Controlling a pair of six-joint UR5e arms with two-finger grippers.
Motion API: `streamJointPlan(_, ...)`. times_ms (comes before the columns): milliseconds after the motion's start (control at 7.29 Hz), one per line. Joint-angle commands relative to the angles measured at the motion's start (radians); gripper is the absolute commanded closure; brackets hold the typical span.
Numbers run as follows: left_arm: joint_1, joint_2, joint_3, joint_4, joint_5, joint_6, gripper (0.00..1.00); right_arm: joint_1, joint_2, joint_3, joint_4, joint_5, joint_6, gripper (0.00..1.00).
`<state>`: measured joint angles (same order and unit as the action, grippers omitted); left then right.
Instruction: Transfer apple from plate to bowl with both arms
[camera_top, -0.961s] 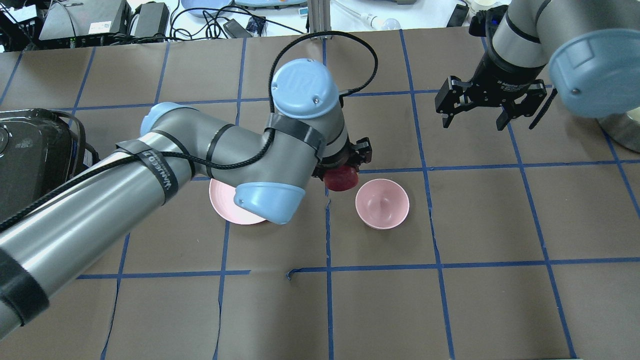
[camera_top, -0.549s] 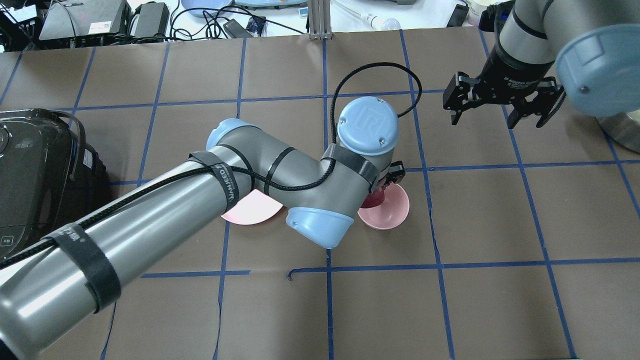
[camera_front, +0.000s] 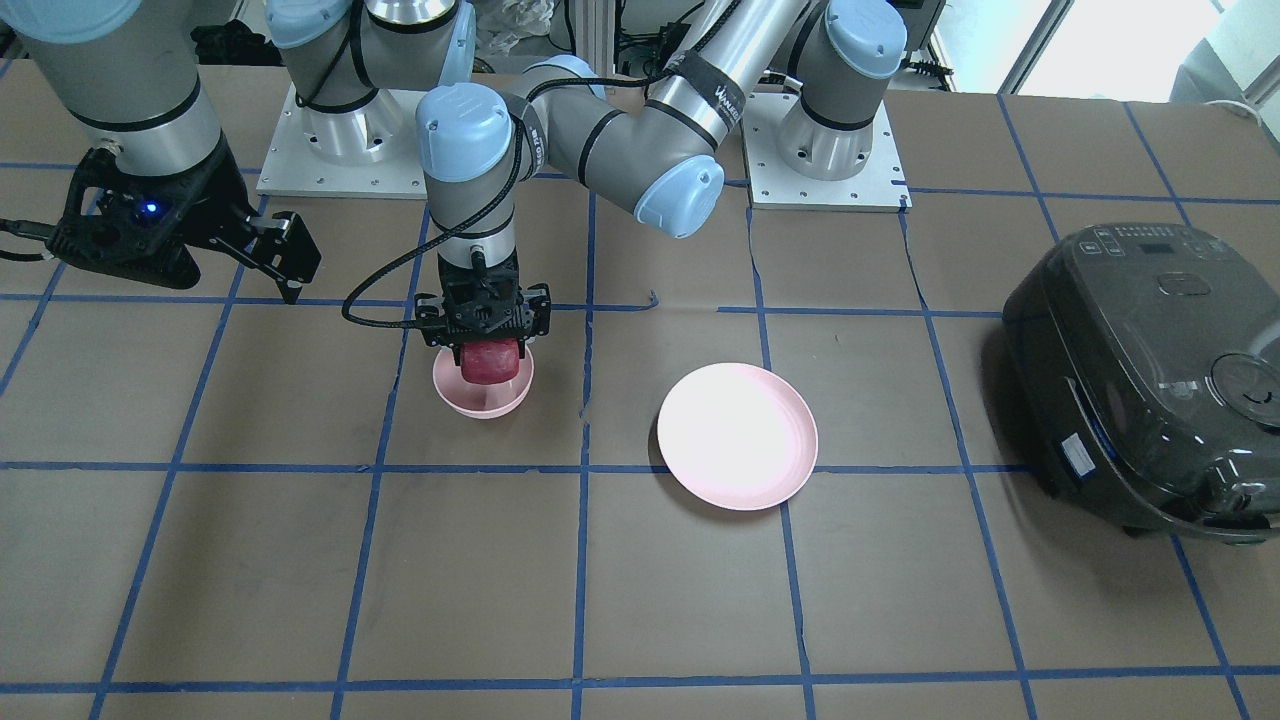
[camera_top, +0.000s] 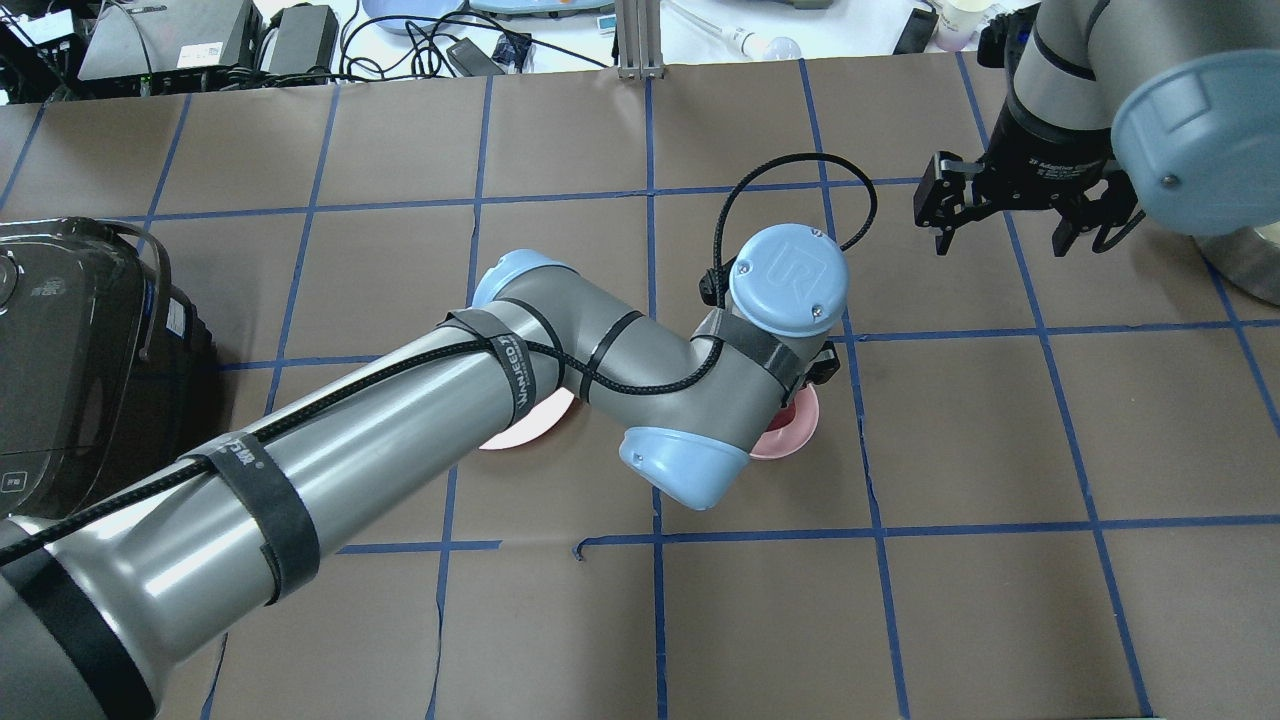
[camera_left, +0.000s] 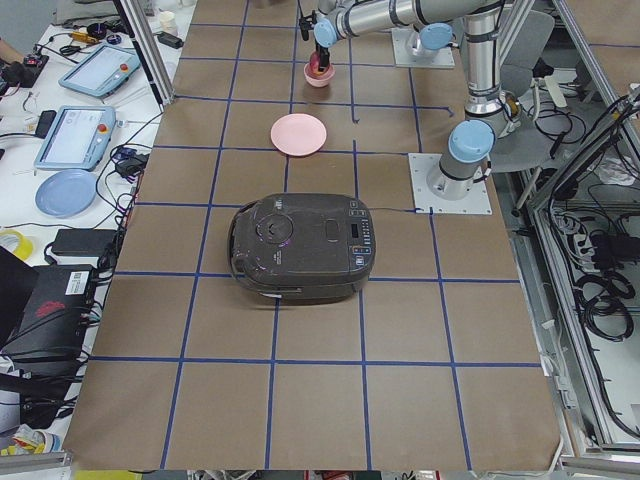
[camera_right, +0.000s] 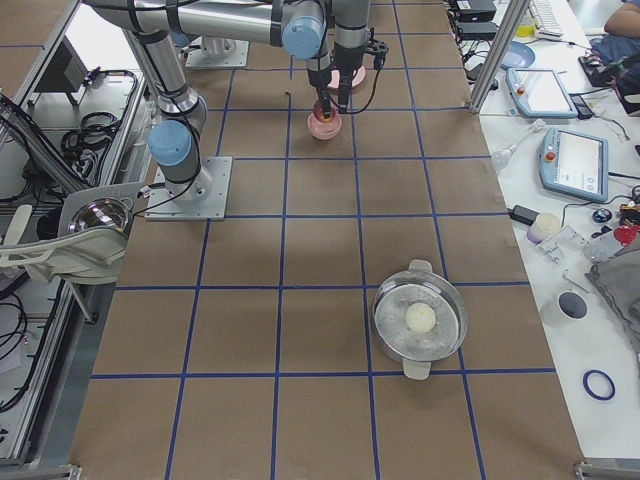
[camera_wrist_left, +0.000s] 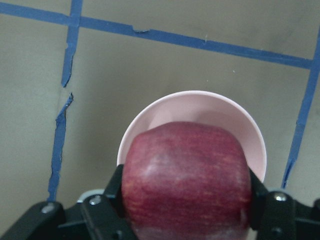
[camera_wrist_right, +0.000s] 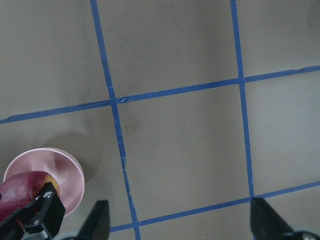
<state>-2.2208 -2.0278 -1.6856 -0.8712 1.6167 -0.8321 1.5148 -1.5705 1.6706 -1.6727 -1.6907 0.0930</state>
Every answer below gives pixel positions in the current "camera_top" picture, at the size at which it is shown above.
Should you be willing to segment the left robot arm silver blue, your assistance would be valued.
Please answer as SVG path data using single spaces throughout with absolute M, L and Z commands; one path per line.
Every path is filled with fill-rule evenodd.
M 849 268 L 822 231 L 782 224 L 712 275 L 684 338 L 508 252 L 420 340 L 61 521 L 5 519 L 3 716 L 154 717 L 179 664 L 562 388 L 625 428 L 623 464 L 713 507 L 806 384 Z

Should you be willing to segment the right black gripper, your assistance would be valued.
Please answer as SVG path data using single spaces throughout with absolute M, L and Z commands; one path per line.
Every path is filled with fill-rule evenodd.
M 1091 251 L 1107 252 L 1146 219 L 1114 160 L 1110 129 L 1061 127 L 1018 100 L 1004 102 L 978 161 L 934 152 L 913 195 L 914 223 L 934 236 L 938 256 L 948 254 L 957 228 L 986 219 L 987 210 L 1044 209 L 1060 217 L 1051 237 L 1055 258 L 1091 232 Z

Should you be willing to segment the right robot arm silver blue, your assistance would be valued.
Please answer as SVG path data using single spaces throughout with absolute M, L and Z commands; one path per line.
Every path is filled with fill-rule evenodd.
M 977 160 L 940 151 L 916 187 L 937 254 L 1004 211 L 1056 211 L 1057 258 L 1147 218 L 1192 236 L 1277 222 L 1275 1 L 1041 1 L 993 18 L 977 59 L 1005 100 Z

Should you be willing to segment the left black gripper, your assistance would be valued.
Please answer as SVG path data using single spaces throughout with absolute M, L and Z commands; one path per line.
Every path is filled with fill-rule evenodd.
M 814 347 L 815 352 L 806 360 L 803 375 L 794 384 L 790 398 L 795 398 L 801 389 L 809 386 L 822 386 L 832 379 L 841 370 L 841 359 L 836 342 L 826 340 L 820 347 Z

